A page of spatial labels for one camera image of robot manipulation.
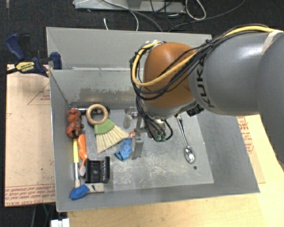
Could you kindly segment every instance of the orange toy figure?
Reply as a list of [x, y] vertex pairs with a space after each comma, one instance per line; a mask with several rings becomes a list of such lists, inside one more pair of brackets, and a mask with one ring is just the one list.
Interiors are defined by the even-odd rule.
[[66, 133], [68, 137], [77, 138], [84, 128], [84, 125], [81, 124], [81, 113], [78, 109], [72, 108], [67, 111], [67, 114], [69, 114], [67, 121], [70, 124], [66, 128]]

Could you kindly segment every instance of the bin floor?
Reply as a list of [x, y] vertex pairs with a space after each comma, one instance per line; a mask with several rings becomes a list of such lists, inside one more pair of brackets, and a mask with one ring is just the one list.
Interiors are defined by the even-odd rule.
[[[111, 110], [109, 114], [109, 118], [117, 126], [130, 133], [135, 128], [136, 120], [132, 120], [129, 129], [124, 129], [124, 116], [124, 110]], [[99, 160], [105, 156], [111, 157], [111, 178], [105, 184], [105, 191], [213, 183], [213, 176], [198, 120], [196, 117], [188, 117], [186, 113], [183, 113], [182, 117], [188, 144], [195, 151], [195, 162], [193, 164], [187, 163], [184, 158], [184, 141], [175, 118], [168, 119], [173, 129], [173, 136], [170, 140], [155, 142], [144, 133], [142, 135], [144, 140], [142, 157], [135, 160], [129, 158], [120, 161], [115, 153], [120, 149], [121, 143], [97, 153], [93, 127], [87, 123], [87, 119], [83, 114], [82, 123], [85, 126], [89, 159]]]

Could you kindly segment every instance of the gray bin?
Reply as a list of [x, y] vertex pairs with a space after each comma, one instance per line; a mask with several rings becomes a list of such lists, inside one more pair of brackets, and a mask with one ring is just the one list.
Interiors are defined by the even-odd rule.
[[[89, 158], [110, 156], [111, 179], [105, 184], [104, 193], [70, 199], [74, 171], [72, 140], [65, 132], [67, 110], [102, 103], [111, 109], [109, 118], [122, 128], [124, 109], [135, 105], [128, 62], [134, 52], [148, 40], [198, 46], [206, 38], [207, 35], [47, 28], [48, 52], [59, 52], [63, 61], [62, 70], [50, 72], [57, 211], [259, 191], [235, 117], [207, 111], [191, 118], [185, 113], [182, 115], [188, 142], [196, 153], [196, 161], [191, 165], [184, 159], [184, 143], [175, 119], [169, 119], [174, 130], [171, 140], [156, 143], [143, 135], [142, 157], [121, 162], [114, 156], [120, 144], [100, 154], [96, 152], [93, 128], [83, 115]], [[134, 126], [133, 120], [130, 129], [125, 131], [130, 132]]]

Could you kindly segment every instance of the metal spoon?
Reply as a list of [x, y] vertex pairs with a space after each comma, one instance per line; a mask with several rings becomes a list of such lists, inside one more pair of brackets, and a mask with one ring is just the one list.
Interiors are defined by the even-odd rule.
[[176, 117], [184, 143], [185, 143], [185, 148], [184, 148], [184, 157], [186, 161], [190, 164], [192, 164], [195, 161], [195, 154], [193, 152], [193, 149], [191, 146], [188, 145], [187, 139], [186, 139], [186, 134], [185, 134], [185, 128], [183, 124], [183, 119], [180, 115]]

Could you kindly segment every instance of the brush bristles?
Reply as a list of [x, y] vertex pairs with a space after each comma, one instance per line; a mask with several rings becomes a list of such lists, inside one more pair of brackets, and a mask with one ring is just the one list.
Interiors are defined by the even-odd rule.
[[122, 129], [115, 125], [109, 132], [96, 135], [97, 152], [100, 153], [127, 137], [128, 133], [124, 132]]

